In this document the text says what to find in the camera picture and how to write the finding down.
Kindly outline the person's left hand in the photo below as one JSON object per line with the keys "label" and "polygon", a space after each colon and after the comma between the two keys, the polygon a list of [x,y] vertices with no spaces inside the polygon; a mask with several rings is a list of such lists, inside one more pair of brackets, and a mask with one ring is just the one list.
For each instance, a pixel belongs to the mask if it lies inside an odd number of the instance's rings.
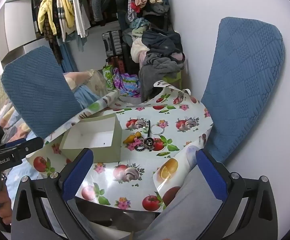
{"label": "person's left hand", "polygon": [[0,218],[5,225],[10,225],[12,220],[11,199],[5,184],[5,175],[2,174],[2,187],[0,191]]}

